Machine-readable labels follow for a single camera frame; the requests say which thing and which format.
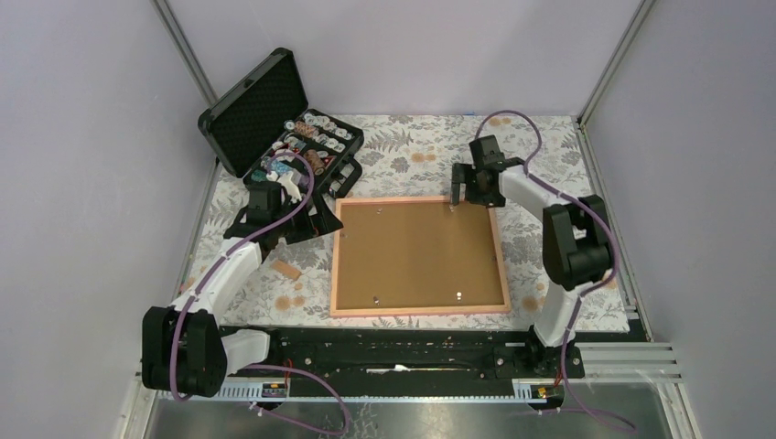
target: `wooden frame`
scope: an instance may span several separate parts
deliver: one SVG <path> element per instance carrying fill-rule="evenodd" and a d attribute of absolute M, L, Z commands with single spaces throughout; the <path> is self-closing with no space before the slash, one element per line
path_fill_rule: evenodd
<path fill-rule="evenodd" d="M 335 214 L 341 218 L 343 205 L 373 204 L 385 205 L 393 203 L 448 203 L 449 197 L 387 197 L 387 198 L 338 198 L 335 205 Z M 495 209 L 488 209 L 490 217 L 490 230 L 495 247 L 496 264 L 498 268 L 502 305 L 460 305 L 460 306 L 424 306 L 424 307 L 399 307 L 399 308 L 364 308 L 364 309 L 338 309 L 337 290 L 340 270 L 340 234 L 343 230 L 334 233 L 334 255 L 331 266 L 331 302 L 329 313 L 332 317 L 373 317 L 373 316 L 429 316 L 429 315 L 453 315 L 453 314 L 497 314 L 508 313 L 512 310 L 507 285 L 504 257 L 501 251 L 501 236 L 496 221 Z"/>

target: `wire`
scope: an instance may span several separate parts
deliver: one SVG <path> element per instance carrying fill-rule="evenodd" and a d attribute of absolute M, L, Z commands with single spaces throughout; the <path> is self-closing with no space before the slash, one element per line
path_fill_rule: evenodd
<path fill-rule="evenodd" d="M 592 218 L 598 224 L 598 226 L 604 230 L 604 234 L 606 234 L 607 239 L 609 239 L 612 259 L 614 260 L 614 263 L 612 264 L 611 272 L 609 273 L 609 276 L 606 277 L 606 279 L 602 280 L 597 284 L 591 285 L 590 287 L 586 288 L 584 291 L 582 291 L 582 293 L 579 294 L 579 297 L 574 304 L 574 311 L 571 313 L 571 317 L 568 320 L 568 325 L 566 325 L 566 330 L 564 331 L 564 334 L 563 334 L 563 342 L 561 343 L 561 357 L 560 357 L 561 358 L 561 361 L 560 361 L 561 377 L 563 378 L 563 383 L 566 385 L 568 394 L 571 395 L 574 401 L 577 402 L 577 405 L 579 405 L 579 409 L 565 409 L 565 411 L 566 412 L 579 412 L 579 411 L 585 412 L 589 414 L 593 419 L 598 421 L 599 423 L 602 423 L 603 425 L 606 425 L 611 429 L 618 430 L 627 434 L 636 434 L 638 432 L 636 425 L 631 421 L 629 421 L 628 419 L 614 412 L 608 412 L 608 411 L 599 410 L 599 409 L 590 409 L 581 400 L 579 400 L 579 398 L 574 394 L 574 391 L 571 389 L 571 385 L 568 382 L 568 374 L 566 373 L 566 362 L 564 361 L 564 359 L 566 358 L 566 351 L 568 348 L 568 339 L 571 336 L 571 330 L 574 327 L 574 324 L 577 322 L 577 317 L 579 316 L 579 310 L 582 309 L 582 299 L 585 298 L 585 296 L 587 296 L 588 294 L 608 284 L 617 276 L 617 273 L 620 271 L 620 246 L 618 245 L 617 241 L 614 239 L 614 234 L 611 232 L 609 225 L 596 212 L 594 212 L 588 206 L 585 206 L 585 204 L 583 204 L 577 198 L 567 195 L 566 193 L 562 192 L 560 189 L 557 189 L 556 187 L 552 186 L 551 184 L 545 182 L 541 178 L 531 174 L 528 171 L 528 164 L 531 162 L 531 160 L 534 159 L 534 157 L 536 157 L 537 154 L 539 154 L 539 150 L 542 148 L 542 135 L 541 133 L 539 133 L 539 127 L 536 126 L 536 123 L 534 123 L 534 121 L 532 121 L 530 117 L 526 116 L 521 112 L 516 112 L 515 110 L 502 110 L 502 111 L 494 112 L 492 114 L 489 114 L 488 116 L 485 117 L 485 119 L 482 120 L 482 122 L 480 123 L 480 127 L 477 128 L 477 132 L 474 134 L 474 138 L 477 139 L 480 137 L 480 134 L 482 133 L 482 130 L 485 127 L 485 123 L 490 118 L 494 116 L 498 116 L 500 114 L 514 114 L 522 117 L 529 125 L 531 125 L 531 127 L 533 128 L 533 131 L 536 133 L 536 139 L 538 141 L 537 142 L 538 145 L 536 146 L 536 149 L 534 149 L 531 152 L 531 154 L 528 155 L 528 158 L 525 159 L 525 162 L 523 162 L 523 170 L 525 172 L 525 175 L 528 178 L 530 178 L 534 183 L 542 187 L 544 190 L 547 190 L 551 194 L 556 195 L 557 197 L 560 197 L 570 203 L 573 203 L 575 206 L 584 210 L 585 213 L 587 213 L 590 216 L 590 218 Z M 617 425 L 615 423 L 607 422 L 603 419 L 604 417 L 617 419 L 618 421 L 620 421 L 621 423 L 624 423 L 627 426 L 622 426 L 622 425 Z"/>
<path fill-rule="evenodd" d="M 626 423 L 627 425 L 631 425 L 633 428 L 636 428 L 636 426 L 633 425 L 633 423 L 631 423 L 631 421 L 628 421 L 627 419 L 625 419 L 624 416 L 621 416 L 621 415 L 616 414 L 614 412 L 607 412 L 605 410 L 599 410 L 599 409 L 590 409 L 590 411 L 593 412 L 593 413 L 598 413 L 598 414 L 603 415 L 603 416 L 611 416 L 611 417 L 613 417 L 615 419 L 618 419 L 622 423 Z M 531 411 L 525 411 L 525 412 L 517 412 L 517 413 L 512 413 L 510 416 L 536 416 L 536 415 L 544 416 L 544 415 L 547 415 L 547 414 L 560 414 L 560 413 L 581 413 L 581 414 L 587 414 L 587 412 L 585 412 L 584 410 L 578 409 L 576 407 L 569 407 L 567 409 L 558 407 L 556 409 L 548 409 L 548 410 L 539 410 L 539 411 L 531 410 Z"/>
<path fill-rule="evenodd" d="M 327 382 L 325 382 L 324 380 L 319 378 L 317 375 L 315 375 L 313 373 L 310 373 L 310 372 L 308 372 L 306 370 L 302 370 L 302 369 L 286 368 L 284 366 L 273 366 L 273 365 L 269 365 L 269 364 L 252 364 L 252 365 L 249 365 L 249 366 L 246 366 L 245 368 L 243 368 L 243 370 L 245 370 L 245 369 L 279 370 L 279 371 L 282 371 L 282 372 L 295 373 L 297 375 L 302 375 L 302 376 L 305 376 L 305 377 L 308 377 L 308 378 L 312 379 L 313 381 L 315 381 L 318 384 L 320 384 L 321 386 L 323 386 L 324 389 L 329 391 L 329 393 L 331 393 L 331 396 L 333 396 L 334 399 L 337 400 L 337 403 L 339 404 L 339 407 L 342 409 L 342 415 L 345 418 L 345 423 L 342 426 L 341 430 L 330 431 L 330 430 L 324 430 L 322 428 L 318 428 L 315 425 L 312 425 L 312 424 L 309 424 L 309 423 L 304 423 L 304 422 L 296 420 L 294 418 L 289 418 L 288 416 L 284 416 L 283 414 L 280 414 L 280 413 L 269 412 L 269 411 L 265 411 L 265 410 L 259 409 L 260 410 L 259 411 L 260 414 L 261 413 L 266 413 L 266 414 L 268 414 L 268 415 L 270 415 L 270 416 L 272 416 L 274 418 L 280 419 L 281 421 L 286 421 L 287 423 L 292 423 L 294 425 L 298 425 L 300 427 L 306 428 L 306 429 L 308 429 L 310 431 L 313 431 L 315 433 L 318 433 L 318 434 L 330 434 L 332 436 L 342 436 L 345 433 L 347 433 L 348 430 L 350 429 L 351 416 L 350 416 L 350 411 L 348 410 L 348 407 L 345 405 L 345 401 L 342 400 L 342 397 L 337 393 L 337 391 L 334 390 L 333 387 L 331 387 Z"/>
<path fill-rule="evenodd" d="M 294 367 L 294 361 L 292 361 L 291 359 L 284 359 L 283 360 L 283 366 L 285 366 L 287 368 L 293 368 Z M 290 376 L 291 376 L 291 372 L 286 372 L 283 375 L 283 383 L 286 386 L 286 391 L 288 391 L 288 378 L 290 378 Z"/>
<path fill-rule="evenodd" d="M 245 243 L 249 242 L 253 238 L 256 238 L 259 235 L 262 235 L 264 233 L 267 233 L 269 230 L 274 229 L 275 227 L 283 224 L 284 222 L 291 220 L 294 215 L 299 213 L 300 210 L 302 210 L 303 207 L 307 205 L 307 202 L 310 201 L 310 198 L 312 198 L 313 195 L 313 184 L 312 182 L 315 181 L 315 174 L 313 173 L 313 168 L 310 166 L 310 164 L 307 162 L 307 160 L 304 159 L 301 155 L 294 154 L 292 152 L 283 152 L 279 154 L 273 155 L 269 161 L 267 162 L 265 168 L 268 168 L 269 165 L 274 162 L 278 157 L 288 155 L 296 158 L 297 160 L 300 160 L 302 164 L 307 169 L 307 173 L 309 174 L 309 182 L 307 183 L 307 193 L 305 194 L 305 197 L 302 199 L 301 202 L 299 202 L 299 205 L 296 206 L 291 212 L 289 212 L 287 215 L 285 215 L 283 218 L 273 222 L 272 224 L 263 227 L 259 229 L 258 231 L 255 231 L 254 233 L 251 233 L 250 235 L 246 236 L 245 238 L 238 241 L 236 244 L 231 246 L 229 250 L 226 251 L 225 256 L 221 256 L 219 259 L 216 260 L 216 262 L 213 263 L 213 265 L 210 267 L 207 273 L 205 273 L 204 276 L 202 276 L 201 280 L 197 284 L 197 286 L 194 288 L 194 295 L 191 295 L 189 297 L 189 300 L 186 301 L 186 303 L 183 305 L 183 308 L 180 310 L 180 314 L 178 314 L 178 321 L 175 324 L 175 332 L 173 332 L 172 337 L 172 349 L 170 351 L 170 365 L 169 365 L 169 379 L 170 379 L 170 392 L 172 393 L 173 399 L 175 401 L 186 401 L 188 400 L 191 395 L 181 396 L 180 393 L 178 393 L 178 343 L 180 342 L 180 333 L 183 331 L 183 322 L 186 319 L 186 314 L 189 313 L 189 309 L 192 305 L 194 305 L 194 302 L 196 300 L 196 297 L 202 293 L 202 288 L 205 287 L 205 284 L 208 283 L 211 277 L 218 271 L 219 267 L 226 262 L 227 257 L 231 256 L 236 252 L 238 249 L 240 249 Z"/>

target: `metal floor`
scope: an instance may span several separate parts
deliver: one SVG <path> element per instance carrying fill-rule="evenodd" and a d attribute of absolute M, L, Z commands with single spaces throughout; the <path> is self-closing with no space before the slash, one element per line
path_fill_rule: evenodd
<path fill-rule="evenodd" d="M 647 383 L 575 385 L 578 396 L 591 408 L 614 411 L 636 423 L 637 437 L 672 437 L 658 391 Z M 514 403 L 349 403 L 353 425 L 344 437 L 359 439 L 634 437 L 615 432 L 587 415 L 561 413 L 514 416 L 532 410 Z M 336 403 L 287 402 L 277 409 L 322 428 L 341 426 Z M 156 401 L 146 438 L 318 438 L 289 423 L 261 417 L 235 402 Z"/>

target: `white wall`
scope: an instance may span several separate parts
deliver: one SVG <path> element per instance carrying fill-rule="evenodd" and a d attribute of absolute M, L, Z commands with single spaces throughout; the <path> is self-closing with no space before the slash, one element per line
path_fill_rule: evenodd
<path fill-rule="evenodd" d="M 216 92 L 282 46 L 344 113 L 577 114 L 639 0 L 170 0 Z"/>
<path fill-rule="evenodd" d="M 0 437 L 104 438 L 213 155 L 147 1 L 0 2 Z"/>
<path fill-rule="evenodd" d="M 776 437 L 776 3 L 658 2 L 589 124 L 706 439 Z"/>

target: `cork board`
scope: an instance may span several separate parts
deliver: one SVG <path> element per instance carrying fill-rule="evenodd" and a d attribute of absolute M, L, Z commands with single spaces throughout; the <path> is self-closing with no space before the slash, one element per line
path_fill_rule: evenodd
<path fill-rule="evenodd" d="M 340 198 L 334 317 L 507 313 L 493 209 L 447 197 Z"/>

